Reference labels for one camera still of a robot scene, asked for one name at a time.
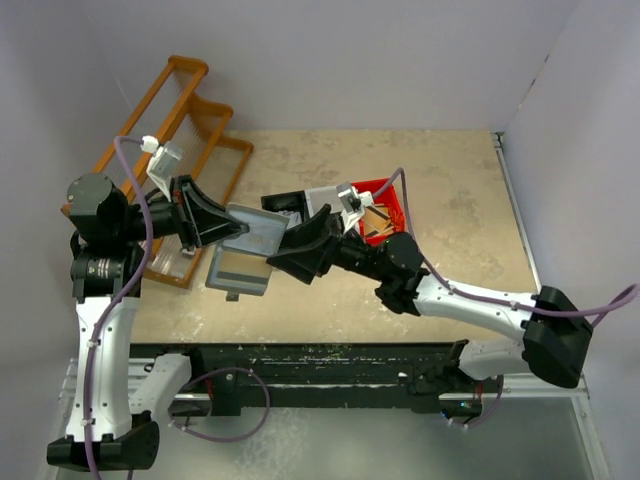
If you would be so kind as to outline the grey card holder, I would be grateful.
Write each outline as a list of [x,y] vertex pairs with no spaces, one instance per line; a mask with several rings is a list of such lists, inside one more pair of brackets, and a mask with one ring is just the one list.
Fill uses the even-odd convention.
[[260,292],[236,290],[228,285],[220,284],[215,278],[217,260],[222,250],[261,256],[267,260],[277,253],[288,227],[289,219],[287,216],[278,213],[233,203],[228,205],[227,212],[234,218],[247,223],[249,232],[235,239],[223,240],[215,245],[205,286],[225,291],[227,293],[227,301],[237,301],[240,295],[263,296],[268,286],[264,291]]

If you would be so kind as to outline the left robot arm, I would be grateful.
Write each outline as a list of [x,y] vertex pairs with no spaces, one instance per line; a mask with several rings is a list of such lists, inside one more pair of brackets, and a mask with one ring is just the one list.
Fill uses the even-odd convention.
[[52,466],[88,471],[148,470],[160,443],[160,415],[181,389],[194,392],[204,365],[185,354],[152,362],[129,390],[133,321],[154,239],[178,235],[185,248],[248,232],[246,223],[209,199],[189,175],[170,182],[170,195],[131,204],[112,180],[90,173],[67,191],[76,230],[70,244],[72,295],[79,325],[74,406],[64,436],[47,447]]

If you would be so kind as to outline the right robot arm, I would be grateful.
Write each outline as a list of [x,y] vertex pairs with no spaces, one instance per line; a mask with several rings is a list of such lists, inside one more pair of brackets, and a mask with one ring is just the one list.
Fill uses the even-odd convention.
[[409,233],[370,245],[345,230],[328,207],[287,230],[267,262],[305,284],[339,267],[378,282],[375,294],[393,313],[448,318],[500,334],[495,342],[464,342],[445,366],[446,383],[456,391],[527,372],[557,387],[579,383],[593,328],[555,287],[513,293],[447,280],[428,265]]

